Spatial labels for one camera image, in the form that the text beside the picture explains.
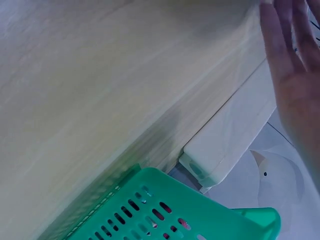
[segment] wood grain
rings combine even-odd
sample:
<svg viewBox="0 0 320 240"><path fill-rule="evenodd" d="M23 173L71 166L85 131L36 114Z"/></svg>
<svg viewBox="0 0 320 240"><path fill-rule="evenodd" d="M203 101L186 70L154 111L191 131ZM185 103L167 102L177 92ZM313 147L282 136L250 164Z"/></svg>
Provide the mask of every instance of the wood grain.
<svg viewBox="0 0 320 240"><path fill-rule="evenodd" d="M265 58L251 6L2 1L0 237L35 239L70 206L45 239L134 163L169 170Z"/></svg>

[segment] green basket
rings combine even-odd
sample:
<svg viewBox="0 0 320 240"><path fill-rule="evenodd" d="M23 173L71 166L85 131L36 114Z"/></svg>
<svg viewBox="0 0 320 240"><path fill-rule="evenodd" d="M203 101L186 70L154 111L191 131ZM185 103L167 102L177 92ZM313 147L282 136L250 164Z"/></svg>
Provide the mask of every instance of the green basket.
<svg viewBox="0 0 320 240"><path fill-rule="evenodd" d="M275 240L273 208L228 209L155 168L134 175L69 240Z"/></svg>

